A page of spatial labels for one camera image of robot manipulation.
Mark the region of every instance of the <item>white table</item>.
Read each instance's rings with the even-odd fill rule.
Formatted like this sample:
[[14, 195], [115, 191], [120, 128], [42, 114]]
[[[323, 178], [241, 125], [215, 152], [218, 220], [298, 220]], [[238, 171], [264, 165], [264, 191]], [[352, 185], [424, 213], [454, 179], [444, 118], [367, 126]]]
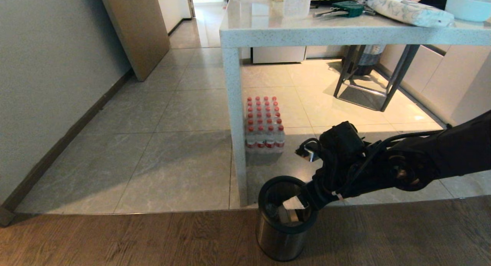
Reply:
[[220, 27], [228, 111], [241, 205], [247, 205], [246, 151], [239, 54], [241, 47], [453, 44], [491, 45], [491, 23], [456, 21], [451, 28], [423, 28], [383, 16], [329, 20], [270, 14], [270, 0], [230, 0]]

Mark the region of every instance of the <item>marble tabletop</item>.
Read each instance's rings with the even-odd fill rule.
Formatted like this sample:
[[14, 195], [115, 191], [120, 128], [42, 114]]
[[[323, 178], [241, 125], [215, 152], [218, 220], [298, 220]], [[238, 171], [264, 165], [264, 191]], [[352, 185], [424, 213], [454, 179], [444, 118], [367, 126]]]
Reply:
[[425, 28], [384, 16], [355, 18], [287, 18], [270, 0], [230, 0], [223, 18], [221, 47], [454, 44], [491, 45], [491, 19], [475, 23], [456, 20], [449, 28]]

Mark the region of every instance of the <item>stainless steel trash can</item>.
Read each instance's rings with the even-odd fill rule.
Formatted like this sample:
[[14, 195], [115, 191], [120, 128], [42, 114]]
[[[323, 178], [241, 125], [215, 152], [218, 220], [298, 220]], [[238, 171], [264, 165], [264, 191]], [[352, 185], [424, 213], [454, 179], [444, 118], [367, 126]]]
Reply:
[[263, 252], [276, 261], [290, 261], [300, 255], [307, 231], [317, 219], [318, 211], [310, 208], [291, 211], [296, 221], [280, 218], [282, 203], [298, 195], [304, 184], [295, 177], [280, 176], [266, 182], [259, 192], [256, 239]]

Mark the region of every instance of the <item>wood laminate flooring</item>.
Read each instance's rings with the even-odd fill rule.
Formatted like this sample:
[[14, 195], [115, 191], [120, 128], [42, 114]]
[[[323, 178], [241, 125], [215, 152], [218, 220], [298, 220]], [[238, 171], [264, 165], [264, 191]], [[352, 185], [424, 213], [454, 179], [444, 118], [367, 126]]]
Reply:
[[0, 229], [0, 265], [491, 264], [491, 196], [327, 207], [298, 259], [256, 244], [256, 210], [19, 215]]

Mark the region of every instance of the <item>tile floor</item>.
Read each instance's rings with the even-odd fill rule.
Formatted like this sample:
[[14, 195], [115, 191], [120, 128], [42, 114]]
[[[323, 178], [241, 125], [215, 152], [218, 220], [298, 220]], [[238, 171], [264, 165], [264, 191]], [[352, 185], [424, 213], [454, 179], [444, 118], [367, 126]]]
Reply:
[[[150, 77], [143, 83], [132, 79], [125, 84], [44, 174], [17, 212], [240, 208], [221, 50], [217, 48], [220, 13], [221, 6], [197, 7], [198, 18], [175, 31], [170, 38], [172, 50]], [[249, 208], [256, 206], [260, 187], [271, 177], [292, 175], [310, 180], [321, 163], [307, 163], [293, 151], [329, 126], [350, 121], [366, 140], [441, 128], [442, 123], [431, 113], [400, 91], [385, 112], [334, 98], [339, 66], [338, 60], [307, 60], [242, 67], [244, 97], [276, 95], [287, 135], [283, 154], [248, 157]], [[386, 84], [376, 72], [354, 82], [373, 88]], [[366, 105], [374, 102], [364, 93], [344, 88], [341, 94]], [[386, 189], [330, 205], [485, 194], [491, 194], [489, 171], [437, 180], [418, 192]]]

